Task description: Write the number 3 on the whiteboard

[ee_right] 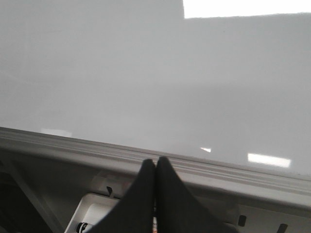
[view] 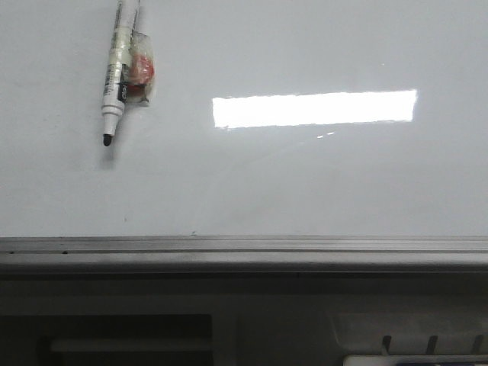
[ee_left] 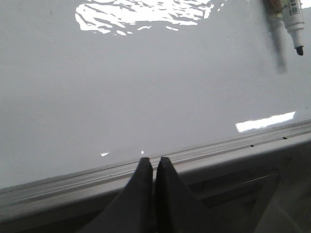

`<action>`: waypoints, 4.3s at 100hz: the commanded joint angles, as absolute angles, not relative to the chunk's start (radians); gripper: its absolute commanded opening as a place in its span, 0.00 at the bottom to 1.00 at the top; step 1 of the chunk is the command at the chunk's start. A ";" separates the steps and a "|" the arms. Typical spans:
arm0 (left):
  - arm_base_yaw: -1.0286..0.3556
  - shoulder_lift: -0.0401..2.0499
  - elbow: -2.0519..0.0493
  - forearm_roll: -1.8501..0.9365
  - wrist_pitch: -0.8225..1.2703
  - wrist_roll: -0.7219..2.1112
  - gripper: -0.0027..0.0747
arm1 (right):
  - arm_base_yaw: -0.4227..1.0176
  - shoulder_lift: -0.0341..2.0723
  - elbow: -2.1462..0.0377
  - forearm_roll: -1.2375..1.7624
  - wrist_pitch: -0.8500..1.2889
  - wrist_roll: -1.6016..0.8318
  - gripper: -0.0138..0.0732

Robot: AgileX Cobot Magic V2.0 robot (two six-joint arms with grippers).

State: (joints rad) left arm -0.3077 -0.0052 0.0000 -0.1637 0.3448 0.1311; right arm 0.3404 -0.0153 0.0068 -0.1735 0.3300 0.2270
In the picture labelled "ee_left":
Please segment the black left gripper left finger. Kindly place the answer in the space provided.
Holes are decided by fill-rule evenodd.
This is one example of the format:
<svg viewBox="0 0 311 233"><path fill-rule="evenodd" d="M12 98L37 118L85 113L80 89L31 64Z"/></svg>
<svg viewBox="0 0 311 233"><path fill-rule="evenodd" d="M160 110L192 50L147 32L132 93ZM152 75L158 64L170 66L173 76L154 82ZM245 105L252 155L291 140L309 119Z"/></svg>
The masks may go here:
<svg viewBox="0 0 311 233"><path fill-rule="evenodd" d="M143 157L126 184L111 204L86 224L81 233L145 233L151 208L153 168Z"/></svg>

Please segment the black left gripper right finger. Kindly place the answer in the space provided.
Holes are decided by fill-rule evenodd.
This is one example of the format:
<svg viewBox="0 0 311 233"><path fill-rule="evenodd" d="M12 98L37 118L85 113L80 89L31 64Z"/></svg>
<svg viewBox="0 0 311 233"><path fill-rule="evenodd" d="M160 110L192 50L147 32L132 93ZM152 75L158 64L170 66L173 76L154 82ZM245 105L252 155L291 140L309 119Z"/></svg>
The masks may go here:
<svg viewBox="0 0 311 233"><path fill-rule="evenodd" d="M162 157L157 167L155 214L160 233L232 232L195 197L168 157Z"/></svg>

